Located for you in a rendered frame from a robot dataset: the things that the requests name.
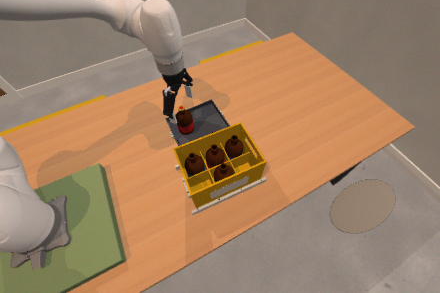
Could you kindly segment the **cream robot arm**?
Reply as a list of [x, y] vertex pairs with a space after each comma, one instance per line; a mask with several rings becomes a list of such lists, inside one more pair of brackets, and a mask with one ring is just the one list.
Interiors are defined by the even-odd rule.
[[[71, 18], [100, 19], [140, 39], [163, 75], [176, 75], [184, 68], [180, 25], [167, 0], [0, 0], [0, 20]], [[12, 268], [31, 260], [37, 271], [44, 268], [47, 252], [71, 241], [67, 197], [41, 201], [17, 151], [5, 141], [0, 136], [0, 252], [12, 253]]]

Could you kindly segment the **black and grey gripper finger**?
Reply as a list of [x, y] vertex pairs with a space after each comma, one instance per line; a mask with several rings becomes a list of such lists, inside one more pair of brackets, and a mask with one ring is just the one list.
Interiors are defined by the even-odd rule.
[[183, 70], [184, 70], [184, 78], [186, 81], [182, 80], [182, 81], [180, 81], [180, 83], [184, 84], [184, 86], [185, 86], [186, 96], [193, 98], [192, 88], [191, 88], [191, 86], [193, 86], [193, 84], [191, 83], [193, 81], [193, 79], [187, 73], [186, 68], [183, 68]]
[[177, 119], [175, 116], [174, 105], [175, 99], [178, 94], [179, 84], [176, 84], [175, 93], [171, 92], [170, 86], [163, 90], [163, 115], [169, 116], [170, 122], [177, 124]]

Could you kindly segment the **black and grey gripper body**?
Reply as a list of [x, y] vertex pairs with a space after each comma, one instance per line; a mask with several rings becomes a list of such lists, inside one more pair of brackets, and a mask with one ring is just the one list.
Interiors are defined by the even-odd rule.
[[164, 81], [167, 83], [167, 88], [170, 86], [171, 91], [175, 92], [176, 84], [179, 84], [179, 88], [181, 87], [182, 83], [180, 83], [180, 81], [182, 81], [184, 78], [184, 70], [182, 70], [180, 73], [176, 75], [171, 75], [171, 76], [162, 74], [162, 77]]

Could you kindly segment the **yellow divided crate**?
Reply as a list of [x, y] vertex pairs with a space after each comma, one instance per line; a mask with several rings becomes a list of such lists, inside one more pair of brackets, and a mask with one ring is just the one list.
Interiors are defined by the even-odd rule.
[[[232, 135], [237, 135], [243, 143], [243, 155], [230, 160], [225, 152], [225, 143], [231, 139]], [[230, 166], [234, 172], [233, 175], [218, 182], [214, 182], [214, 170], [220, 164], [208, 169], [205, 157], [206, 152], [213, 144], [223, 150], [224, 163]], [[190, 153], [195, 153], [203, 159], [205, 171], [188, 177], [184, 163]], [[266, 162], [242, 122], [183, 144], [178, 155], [178, 164], [197, 208], [261, 179]]]

